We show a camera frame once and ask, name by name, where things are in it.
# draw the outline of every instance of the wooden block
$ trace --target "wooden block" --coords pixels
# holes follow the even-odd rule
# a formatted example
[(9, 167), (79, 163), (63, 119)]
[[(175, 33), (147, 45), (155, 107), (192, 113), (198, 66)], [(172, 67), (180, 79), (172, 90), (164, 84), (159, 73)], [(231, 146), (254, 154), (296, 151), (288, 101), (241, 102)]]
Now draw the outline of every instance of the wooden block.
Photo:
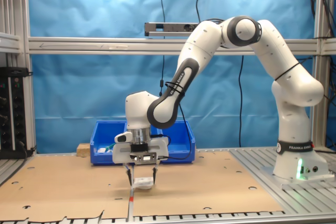
[(77, 147), (78, 157), (90, 156), (90, 144), (79, 144)]

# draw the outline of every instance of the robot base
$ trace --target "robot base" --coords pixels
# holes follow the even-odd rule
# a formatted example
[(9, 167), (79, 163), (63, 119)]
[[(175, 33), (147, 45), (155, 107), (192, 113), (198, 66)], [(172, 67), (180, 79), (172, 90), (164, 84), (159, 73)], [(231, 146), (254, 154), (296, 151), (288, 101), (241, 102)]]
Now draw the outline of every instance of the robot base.
[(335, 176), (333, 174), (326, 174), (322, 176), (317, 176), (311, 179), (284, 179), (280, 178), (273, 174), (273, 167), (262, 167), (260, 169), (261, 173), (267, 177), (267, 179), (276, 185), (281, 190), (288, 189), (288, 186), (297, 185), (297, 184), (310, 184), (310, 183), (317, 183), (317, 182), (333, 182), (335, 181)]
[(274, 169), (263, 167), (261, 172), (281, 189), (285, 185), (334, 181), (327, 161), (315, 151), (278, 154)]

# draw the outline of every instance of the black control panel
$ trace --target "black control panel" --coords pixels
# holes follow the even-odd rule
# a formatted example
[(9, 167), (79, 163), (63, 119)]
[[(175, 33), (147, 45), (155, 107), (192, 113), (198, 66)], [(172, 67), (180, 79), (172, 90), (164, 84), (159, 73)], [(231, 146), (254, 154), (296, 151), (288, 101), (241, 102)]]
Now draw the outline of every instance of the black control panel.
[(13, 149), (9, 88), (8, 78), (0, 77), (0, 146), (4, 151)]
[(23, 84), (26, 74), (20, 68), (2, 69), (6, 71), (0, 74), (0, 159), (25, 158), (33, 153), (33, 149), (27, 149)]
[(21, 141), (24, 144), (24, 147), (27, 148), (23, 78), (11, 77), (11, 86), (14, 120), (14, 140), (15, 143)]

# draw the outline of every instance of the green status light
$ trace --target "green status light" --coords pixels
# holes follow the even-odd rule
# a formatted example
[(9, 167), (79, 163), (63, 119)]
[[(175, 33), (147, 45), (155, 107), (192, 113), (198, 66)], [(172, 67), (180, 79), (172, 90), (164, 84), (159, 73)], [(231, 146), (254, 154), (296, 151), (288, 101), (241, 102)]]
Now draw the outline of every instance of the green status light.
[(300, 179), (300, 177), (301, 177), (301, 167), (302, 167), (302, 158), (300, 158), (299, 162), (298, 162), (298, 169), (297, 169), (297, 172), (296, 172), (296, 179)]

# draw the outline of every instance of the aluminum frame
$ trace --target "aluminum frame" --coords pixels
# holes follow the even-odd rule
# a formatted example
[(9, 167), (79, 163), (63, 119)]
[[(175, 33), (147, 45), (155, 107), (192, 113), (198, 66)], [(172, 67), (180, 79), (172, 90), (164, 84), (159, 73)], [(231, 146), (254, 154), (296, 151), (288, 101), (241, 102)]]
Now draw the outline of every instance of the aluminum frame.
[[(28, 50), (29, 10), (28, 0), (0, 0), (0, 66), (25, 67), (32, 70)], [(35, 115), (33, 103), (33, 78), (23, 79), (27, 149), (34, 148)]]
[[(328, 1), (332, 13), (334, 10), (334, 0)], [(329, 27), (324, 5), (322, 0), (317, 0), (314, 36), (327, 37), (328, 34)], [(318, 39), (318, 54), (313, 59), (313, 76), (323, 84), (324, 95), (327, 97), (329, 94), (330, 57), (325, 56), (325, 53), (327, 52), (325, 51), (325, 46), (328, 44), (327, 41), (329, 40), (334, 39)], [(310, 110), (311, 140), (317, 147), (325, 146), (325, 139), (327, 134), (327, 109), (328, 101), (327, 99), (323, 98), (318, 105), (312, 107)]]
[[(186, 39), (29, 37), (30, 54), (179, 55)], [(286, 39), (294, 55), (316, 55), (317, 39)], [(215, 55), (255, 55), (250, 47), (219, 48)]]

